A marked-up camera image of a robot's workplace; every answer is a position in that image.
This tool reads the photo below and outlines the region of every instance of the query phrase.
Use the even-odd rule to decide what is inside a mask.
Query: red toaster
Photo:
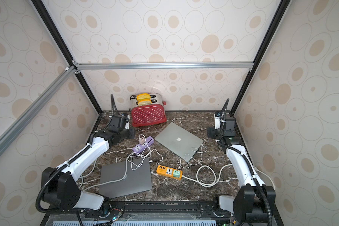
[[[166,102],[162,101],[162,97],[158,93],[149,93],[149,95],[150,99],[146,99],[145,104],[141,104],[140,102],[143,101],[138,101],[137,96],[131,96],[132,126],[154,125],[167,121],[163,107]]]

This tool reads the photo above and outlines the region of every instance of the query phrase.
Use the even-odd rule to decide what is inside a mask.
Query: white charging cable
[[[144,137],[144,139],[145,139],[145,144],[146,144],[146,147],[145,147],[145,149],[143,150],[142,153],[144,153],[146,149],[148,149],[149,152],[148,152],[146,155],[143,155],[142,153],[136,153],[136,152],[133,152],[133,153],[132,153],[132,155],[131,155],[131,160],[128,160],[128,161],[131,163],[131,168],[132,168],[132,170],[136,170],[138,167],[140,167],[140,166],[143,164],[145,158],[150,158],[150,157],[152,157],[152,151],[156,151],[157,154],[160,155],[162,159],[161,159],[161,160],[149,160],[149,162],[160,162],[160,161],[163,160],[163,156],[157,151],[157,149],[151,149],[151,148],[148,146],[146,137],[145,137],[143,134],[140,134],[140,136],[143,136],[143,137]],[[133,156],[134,156],[134,157],[140,156],[143,160],[142,160],[138,165],[136,165],[136,164],[133,162]]]
[[[271,177],[269,177],[269,176],[268,176],[267,174],[265,174],[264,172],[260,171],[260,170],[259,170],[257,167],[255,167],[255,166],[254,166],[254,170],[255,170],[256,172],[260,172],[260,173],[264,174],[265,176],[267,176],[267,178],[269,178],[270,181],[271,181],[271,183],[273,184],[273,188],[275,188],[274,181],[271,179]]]
[[[81,175],[81,176],[79,177],[79,178],[82,180],[82,182],[81,182],[80,184],[77,184],[77,185],[79,185],[78,188],[81,188],[81,186],[83,185],[83,182],[84,182],[83,178],[89,176],[89,175],[94,171],[95,164],[97,163],[97,159],[98,159],[98,158],[96,158],[95,161],[94,161],[93,169],[92,169],[87,175],[85,175],[85,176],[82,176],[82,175]]]
[[[201,186],[203,186],[203,187],[209,188],[209,187],[212,187],[212,186],[216,185],[216,184],[219,182],[220,177],[221,177],[221,172],[222,172],[223,168],[225,168],[226,166],[232,166],[232,164],[224,165],[224,166],[221,168],[220,173],[219,173],[219,175],[218,175],[217,181],[216,181],[216,174],[215,174],[215,172],[213,171],[213,169],[212,169],[211,167],[209,167],[209,166],[206,166],[206,165],[201,166],[201,167],[197,170],[197,173],[196,173],[196,180],[194,180],[194,179],[192,179],[192,178],[189,178],[189,177],[186,177],[186,176],[184,176],[184,175],[182,175],[182,177],[184,177],[184,178],[186,178],[186,179],[189,179],[189,180],[192,180],[192,181],[194,181],[194,182],[197,182],[197,183],[199,183],[199,184],[200,184]],[[199,171],[200,171],[200,169],[202,169],[202,168],[204,168],[204,167],[209,168],[209,169],[212,171],[212,173],[213,173],[213,175],[214,175],[214,177],[215,177],[214,181],[213,181],[212,183],[210,183],[210,184],[202,183],[202,182],[199,180]]]
[[[216,185],[216,184],[220,181],[220,177],[221,177],[221,172],[222,172],[222,170],[223,170],[226,166],[232,166],[232,164],[224,165],[224,166],[221,168],[220,173],[219,173],[219,175],[218,175],[218,180],[216,181],[216,174],[215,174],[215,172],[213,171],[213,169],[212,169],[211,167],[207,166],[207,165],[201,164],[201,161],[202,161],[202,158],[203,158],[202,153],[206,152],[206,151],[207,151],[207,148],[206,148],[203,144],[201,144],[201,151],[200,151],[198,148],[195,148],[195,147],[192,148],[192,151],[194,151],[195,153],[200,153],[200,154],[201,154],[201,159],[200,159],[196,164],[193,164],[194,158],[193,158],[190,154],[185,154],[185,158],[186,158],[186,155],[189,155],[189,156],[190,156],[190,158],[191,158],[191,163],[189,163],[187,160],[185,160],[185,162],[186,162],[189,166],[188,166],[188,167],[184,167],[184,166],[181,165],[181,158],[178,157],[178,158],[177,158],[177,162],[178,162],[178,164],[179,164],[178,170],[180,170],[181,167],[184,168],[184,169],[188,169],[188,168],[190,168],[191,166],[195,166],[195,165],[200,164],[201,167],[197,170],[197,173],[196,173],[196,179],[197,179],[197,180],[194,180],[194,179],[192,179],[192,178],[188,178],[188,177],[186,177],[186,176],[184,176],[184,175],[182,175],[182,177],[183,177],[183,178],[186,178],[186,179],[188,179],[188,180],[192,180],[192,181],[194,181],[194,182],[197,182],[197,183],[199,183],[199,184],[200,184],[201,186],[203,186],[203,187],[212,187],[212,186]],[[214,175],[214,177],[215,177],[215,179],[214,179],[214,181],[213,181],[212,183],[210,183],[210,184],[205,184],[205,183],[202,183],[202,182],[199,180],[199,171],[200,171],[200,169],[202,169],[202,168],[208,168],[208,169],[210,169],[210,170],[212,171],[212,173],[213,173],[213,175]]]
[[[201,164],[201,161],[202,161],[202,153],[205,153],[206,151],[207,151],[207,148],[203,145],[203,144],[201,144],[201,151],[198,149],[198,148],[195,148],[195,147],[193,147],[193,148],[191,148],[191,150],[193,151],[193,152],[195,152],[195,153],[200,153],[201,154],[201,159],[196,163],[196,164],[193,164],[193,160],[194,160],[194,158],[190,155],[190,154],[188,154],[188,153],[186,153],[185,154],[185,162],[189,165],[188,167],[184,167],[184,166],[182,166],[181,165],[181,157],[177,157],[177,163],[178,163],[178,165],[179,165],[179,167],[178,167],[178,170],[180,170],[180,168],[182,167],[182,168],[184,168],[184,169],[188,169],[188,168],[190,168],[191,166],[195,166],[195,165],[198,165],[198,164],[200,164],[200,165],[202,165]],[[187,160],[186,160],[186,156],[190,156],[190,158],[191,158],[191,163],[189,163]]]
[[[149,149],[149,153],[148,153],[148,154],[142,155],[142,154],[138,154],[138,153],[135,153],[135,152],[130,153],[130,154],[127,156],[126,160],[125,160],[125,172],[124,172],[124,175],[123,175],[123,177],[122,177],[121,179],[118,179],[118,180],[112,180],[112,181],[107,181],[107,182],[104,182],[104,183],[101,183],[101,184],[95,184],[95,185],[92,185],[92,186],[90,186],[90,187],[87,187],[87,188],[84,189],[83,191],[86,191],[86,190],[88,190],[88,189],[90,189],[90,188],[93,188],[93,187],[97,187],[97,186],[101,186],[101,185],[105,185],[105,184],[109,184],[109,183],[118,182],[118,181],[123,180],[123,179],[126,178],[126,176],[127,176],[127,169],[128,169],[127,164],[128,164],[128,162],[131,163],[131,168],[132,168],[132,170],[136,170],[138,167],[140,167],[140,166],[143,164],[145,158],[150,158],[150,157],[151,157],[152,151],[155,150],[155,151],[158,153],[158,151],[157,151],[156,149],[151,149],[151,148],[148,146],[146,137],[145,137],[144,135],[142,135],[142,136],[145,138],[145,143],[146,143],[146,148],[145,148],[145,149],[147,149],[147,148]],[[138,165],[136,165],[135,163],[133,163],[133,155],[134,155],[134,154],[136,154],[136,156],[140,156],[141,158],[143,158],[143,160],[142,160],[142,161],[140,162],[140,164],[138,164]],[[161,160],[150,160],[149,162],[151,162],[151,161],[152,161],[152,162],[160,162],[160,161],[162,161],[162,160],[163,160],[163,156],[162,156],[160,153],[158,153],[158,155],[160,155],[160,156],[162,157]]]

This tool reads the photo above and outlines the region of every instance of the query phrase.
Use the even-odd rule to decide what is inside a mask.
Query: dark marble surface
[[[218,177],[220,169],[226,164],[230,164],[229,159],[222,151],[217,149],[217,145],[214,139],[208,139],[206,128],[214,125],[213,113],[211,112],[167,112],[167,122],[162,124],[137,127],[136,139],[127,139],[122,143],[114,146],[103,155],[101,155],[96,163],[95,169],[92,174],[85,178],[84,188],[94,184],[98,184],[100,181],[100,169],[102,165],[110,163],[121,162],[126,159],[128,154],[131,153],[132,147],[137,145],[138,137],[140,134],[152,136],[155,138],[170,122],[174,122],[187,131],[193,133],[199,138],[203,139],[203,145],[208,149],[203,153],[201,164],[210,166]],[[102,129],[108,122],[109,113],[104,114],[98,129]],[[158,143],[157,141],[151,146],[156,148],[157,151],[163,156],[163,161],[150,163],[151,178],[152,178],[152,190],[140,192],[132,195],[118,197],[113,200],[117,201],[197,201],[197,200],[212,200],[215,195],[228,194],[236,196],[239,185],[236,178],[235,170],[232,166],[226,167],[222,170],[219,183],[213,187],[203,187],[199,183],[190,181],[186,178],[182,180],[176,180],[164,176],[160,176],[156,173],[158,164],[178,168],[177,155],[168,150],[166,147]],[[195,160],[200,160],[201,154],[194,154]],[[151,160],[160,160],[161,157],[154,151],[152,152]],[[92,169],[89,166],[84,172],[84,175],[89,173]],[[196,172],[201,165],[191,166],[188,169],[181,168],[183,175],[196,179]],[[209,169],[203,168],[199,172],[199,179],[203,183],[212,183],[214,176]],[[98,192],[99,187],[89,189],[90,192]]]

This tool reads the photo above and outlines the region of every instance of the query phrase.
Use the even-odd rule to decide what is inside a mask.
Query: black frame bar
[[[252,67],[251,71],[249,71],[249,73],[247,74],[244,83],[242,84],[242,87],[240,89],[239,94],[236,97],[236,100],[234,102],[234,105],[231,108],[230,114],[234,115],[236,112],[236,109],[238,108],[238,106],[240,105],[240,102],[242,100],[242,98],[245,95],[245,92],[248,88],[248,86],[250,85],[251,79],[254,76],[258,66],[260,65],[260,62],[262,60],[262,57],[264,56],[267,47],[269,46],[271,39],[273,38],[276,29],[278,28],[281,18],[283,17],[289,3],[291,0],[281,0],[275,15],[270,23],[269,29],[267,30],[265,37],[262,40],[261,46],[259,48],[259,51],[257,52],[255,59],[254,59],[254,66]]]
[[[68,47],[66,46],[63,38],[61,37],[59,30],[54,24],[54,21],[50,17],[47,9],[45,8],[44,3],[41,0],[31,0],[34,7],[36,8],[37,12],[39,13],[41,19],[47,26],[50,34],[52,35],[53,39],[55,40],[56,44],[58,45],[60,51],[63,53],[63,56],[65,57],[66,61],[70,66],[74,66],[76,69],[77,67],[73,64],[73,56],[70,53]],[[90,90],[87,82],[85,81],[82,73],[76,74],[77,79],[79,83],[81,84],[82,88],[84,89],[85,93],[87,94],[89,100],[92,102],[95,110],[100,114],[102,112],[102,109],[100,105],[98,104],[97,100],[95,99],[95,96],[93,95],[92,91]]]

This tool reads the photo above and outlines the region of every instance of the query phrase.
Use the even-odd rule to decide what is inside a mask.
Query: silver laptop
[[[133,162],[138,165],[142,158]],[[102,166],[100,183],[121,179],[125,172],[125,161]],[[108,183],[99,187],[99,193],[109,198],[130,195],[152,189],[151,170],[149,168],[149,158],[145,158],[143,165],[136,170],[131,169],[128,162],[127,177],[121,181]]]
[[[203,142],[201,138],[173,122],[154,139],[187,162],[191,162],[191,157],[195,153],[192,148],[194,147],[194,150],[197,151],[195,148],[199,149]]]

